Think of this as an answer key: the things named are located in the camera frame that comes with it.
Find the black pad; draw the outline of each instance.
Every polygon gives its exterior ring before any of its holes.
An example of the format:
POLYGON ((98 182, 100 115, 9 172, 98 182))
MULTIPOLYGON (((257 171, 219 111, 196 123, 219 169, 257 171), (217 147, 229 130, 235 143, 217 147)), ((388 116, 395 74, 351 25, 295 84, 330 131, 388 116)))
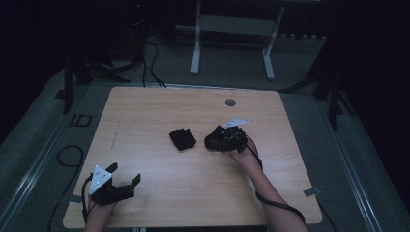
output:
POLYGON ((196 143, 196 140, 193 137, 190 129, 174 130, 169 134, 169 137, 171 137, 172 142, 175 144, 179 151, 183 151, 188 148, 193 148, 193 145, 195 145, 196 143))

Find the table top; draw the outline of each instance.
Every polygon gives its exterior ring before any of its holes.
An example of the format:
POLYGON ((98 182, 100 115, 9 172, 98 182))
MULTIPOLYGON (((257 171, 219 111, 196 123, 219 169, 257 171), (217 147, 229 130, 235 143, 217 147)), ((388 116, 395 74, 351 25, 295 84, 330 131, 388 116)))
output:
MULTIPOLYGON (((117 162, 113 185, 128 185, 138 174, 135 197, 118 203, 109 227, 264 225, 267 221, 242 169, 204 138, 232 118, 255 142, 264 172, 307 223, 322 219, 280 95, 272 91, 115 87, 78 178, 73 195, 95 165, 117 162), (225 101, 236 102, 228 106, 225 101), (190 129, 196 143, 179 152, 169 133, 190 129)), ((84 226, 81 204, 71 202, 68 228, 84 226)))

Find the black cable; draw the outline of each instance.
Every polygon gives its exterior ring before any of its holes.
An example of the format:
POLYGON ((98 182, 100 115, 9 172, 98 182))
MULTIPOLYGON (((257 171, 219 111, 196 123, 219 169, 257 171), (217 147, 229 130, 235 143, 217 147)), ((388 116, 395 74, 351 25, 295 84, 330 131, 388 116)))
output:
MULTIPOLYGON (((145 75, 147 73, 147 70, 149 70, 149 68, 147 68, 147 63, 145 61, 145 57, 142 57, 142 63, 144 64, 144 71, 142 73, 142 86, 145 87, 145 75)), ((155 79, 156 79, 157 83, 160 85, 160 87, 162 88, 160 81, 157 78, 155 78, 155 79)))
POLYGON ((90 214, 90 212, 94 209, 94 207, 96 207, 97 203, 94 203, 94 205, 91 207, 90 210, 87 211, 87 215, 90 214))
POLYGON ((70 185, 72 184, 72 182, 73 182, 75 176, 78 174, 78 171, 79 171, 79 169, 81 168, 81 166, 82 166, 82 164, 83 164, 83 162, 84 162, 84 153, 83 153, 83 151, 82 151, 82 149, 81 149, 80 147, 78 147, 78 146, 76 146, 76 145, 70 145, 70 146, 67 146, 67 147, 61 149, 61 150, 58 152, 58 154, 57 154, 57 162, 58 162, 59 164, 65 166, 65 167, 76 167, 76 169, 75 169, 75 172, 74 172, 72 178, 70 179, 69 183, 66 185, 66 188, 64 189, 64 191, 62 192, 60 198, 58 199, 57 203, 55 204, 54 209, 52 210, 51 216, 50 216, 50 218, 49 218, 49 220, 48 220, 48 226, 47 226, 47 231, 48 231, 48 232, 51 232, 51 223, 52 223, 52 220, 53 220, 53 218, 54 218, 55 212, 57 211, 58 206, 60 205, 60 203, 61 203, 61 201, 62 201, 64 195, 66 195, 67 190, 69 189, 70 185), (79 153, 80 153, 80 160, 79 160, 78 164, 66 164, 66 163, 63 163, 63 162, 61 161, 61 158, 60 158, 61 154, 63 154, 63 152, 66 151, 66 150, 69 149, 69 148, 76 148, 76 149, 79 151, 79 153))
MULTIPOLYGON (((253 151, 253 149, 251 149, 251 147, 247 143, 244 143, 244 145, 247 146, 248 149, 250 149, 250 151, 253 153, 253 155, 256 157, 257 161, 259 162, 260 168, 262 168, 262 170, 263 170, 262 160, 259 158, 259 155, 257 153, 256 145, 255 145, 255 150, 254 151, 253 151)), ((299 218, 301 218, 301 221, 304 224, 306 224, 304 215, 299 210, 297 210, 296 208, 294 208, 290 205, 287 205, 287 204, 267 200, 267 199, 263 198, 261 195, 259 195, 259 193, 257 191, 255 192, 255 195, 256 195, 256 198, 264 204, 275 206, 275 207, 281 208, 283 210, 293 212, 294 214, 299 216, 299 218)))
POLYGON ((320 204, 319 200, 317 200, 317 204, 319 204, 319 207, 323 211, 323 214, 325 214, 326 218, 328 218, 329 223, 332 225, 332 228, 334 229, 334 231, 337 232, 334 222, 332 221, 332 219, 329 216, 328 212, 326 212, 325 208, 323 208, 322 204, 320 204))
POLYGON ((84 218, 84 222, 87 222, 88 213, 90 213, 92 210, 91 209, 90 211, 87 211, 87 206, 85 205, 85 187, 87 186, 87 183, 91 181, 91 179, 93 179, 93 173, 91 173, 90 176, 85 179, 84 184, 81 188, 82 217, 84 218))
MULTIPOLYGON (((252 141, 252 143, 254 144, 253 140, 252 140, 249 136, 247 136, 247 138, 250 139, 250 141, 252 141)), ((248 144, 244 144, 244 145, 247 146, 247 148, 250 149, 250 151, 253 153, 253 155, 258 159, 259 165, 260 165, 260 167, 263 169, 262 160, 261 160, 261 159, 259 158, 259 156, 258 156, 258 152, 257 152, 256 146, 255 146, 255 150, 253 151, 253 149, 251 149, 251 147, 250 147, 248 144)), ((286 204, 282 204, 282 203, 278 203, 278 202, 275 202, 275 201, 266 200, 266 199, 264 199, 261 195, 259 195, 259 193, 258 193, 257 191, 255 192, 255 195, 256 195, 256 198, 257 198, 259 201, 261 201, 261 202, 263 202, 263 203, 265 203, 265 204, 269 204, 269 205, 273 205, 273 206, 276 206, 276 207, 280 207, 280 208, 282 208, 282 209, 289 210, 289 211, 295 213, 296 215, 299 216, 299 218, 301 218, 301 220, 302 220, 304 223, 306 223, 306 222, 305 222, 305 217, 304 217, 304 215, 303 215, 300 211, 298 211, 297 209, 295 209, 295 208, 293 208, 293 207, 291 207, 291 206, 289 206, 289 205, 286 205, 286 204)), ((317 200, 317 204, 319 205, 319 208, 322 210, 323 214, 326 216, 326 218, 329 220, 329 223, 332 225, 333 230, 334 230, 335 232, 337 232, 336 226, 335 226, 334 222, 332 221, 332 218, 329 216, 328 212, 326 212, 325 208, 323 208, 322 204, 320 204, 319 200, 318 200, 318 199, 316 199, 316 200, 317 200)))
POLYGON ((158 47, 157 47, 155 44, 151 43, 151 42, 147 42, 147 44, 153 46, 153 47, 155 48, 155 50, 156 50, 155 55, 154 55, 154 58, 153 58, 153 62, 151 63, 151 74, 152 74, 153 78, 155 78, 156 81, 159 83, 159 85, 160 85, 161 88, 162 88, 162 87, 166 88, 166 85, 165 85, 159 78, 157 78, 157 76, 154 74, 154 63, 155 63, 155 61, 157 60, 158 47))

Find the metal frame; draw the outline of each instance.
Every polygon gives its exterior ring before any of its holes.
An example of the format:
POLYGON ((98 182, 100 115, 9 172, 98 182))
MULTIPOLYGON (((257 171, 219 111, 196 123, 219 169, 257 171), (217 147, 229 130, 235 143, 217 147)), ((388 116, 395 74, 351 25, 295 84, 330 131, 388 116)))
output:
POLYGON ((195 47, 193 49, 192 66, 190 72, 199 74, 199 61, 201 55, 200 34, 201 31, 215 31, 226 33, 241 33, 249 35, 270 36, 266 48, 262 49, 262 58, 265 64, 266 77, 269 80, 275 78, 272 67, 271 52, 278 28, 283 16, 284 7, 280 7, 276 20, 263 20, 251 18, 225 17, 201 14, 201 0, 196 1, 196 24, 195 24, 195 47))

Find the table leg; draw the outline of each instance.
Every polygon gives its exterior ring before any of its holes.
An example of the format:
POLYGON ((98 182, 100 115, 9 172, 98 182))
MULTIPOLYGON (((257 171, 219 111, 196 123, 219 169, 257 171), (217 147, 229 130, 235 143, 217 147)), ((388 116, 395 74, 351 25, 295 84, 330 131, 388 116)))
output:
POLYGON ((201 45, 199 43, 199 38, 201 36, 201 1, 196 1, 196 25, 195 25, 195 48, 193 49, 192 66, 190 72, 192 74, 199 73, 199 58, 201 55, 201 45))
POLYGON ((278 35, 278 29, 280 26, 280 21, 283 16, 284 12, 284 7, 280 7, 277 20, 274 23, 274 26, 272 28, 272 34, 271 34, 271 39, 269 40, 269 44, 266 48, 262 49, 262 57, 263 57, 263 63, 265 64, 265 71, 266 71, 266 77, 269 80, 275 79, 275 74, 274 74, 274 69, 272 68, 272 61, 271 61, 271 51, 272 47, 274 46, 275 38, 278 35))

